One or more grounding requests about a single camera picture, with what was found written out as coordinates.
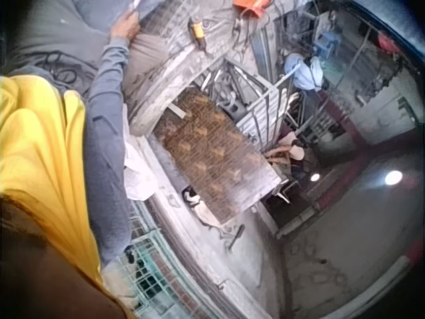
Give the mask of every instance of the wooden board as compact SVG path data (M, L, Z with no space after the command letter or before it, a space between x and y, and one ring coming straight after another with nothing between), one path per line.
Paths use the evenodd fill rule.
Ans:
M220 223L277 186L276 172L214 102L187 90L176 105L185 118L164 113L155 135Z

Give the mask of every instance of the yellow shirt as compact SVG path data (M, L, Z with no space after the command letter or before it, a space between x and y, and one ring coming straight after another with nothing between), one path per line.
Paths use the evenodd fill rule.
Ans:
M0 193L19 202L47 240L102 286L82 158L85 107L39 76L0 78Z

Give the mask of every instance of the ceiling light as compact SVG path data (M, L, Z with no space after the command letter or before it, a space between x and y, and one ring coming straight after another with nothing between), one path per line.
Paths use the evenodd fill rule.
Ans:
M320 178L320 175L315 173L310 177L310 181L318 181Z
M396 185L402 178L403 174L401 174L401 171L390 171L385 176L385 183L387 185Z

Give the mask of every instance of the green metal fence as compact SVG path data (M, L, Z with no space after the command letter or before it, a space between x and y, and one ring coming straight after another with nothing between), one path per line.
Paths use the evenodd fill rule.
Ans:
M132 246L120 257L138 318L218 318L218 310L189 278L143 202L132 201Z

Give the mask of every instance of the yellow tool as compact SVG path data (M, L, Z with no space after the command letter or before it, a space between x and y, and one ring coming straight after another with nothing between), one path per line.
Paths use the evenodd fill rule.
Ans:
M206 56L209 58L214 58L211 53L207 52L207 42L205 40L204 29L202 28L202 21L194 21L192 18L190 18L189 30L191 30L193 37L198 44L198 47L205 52Z

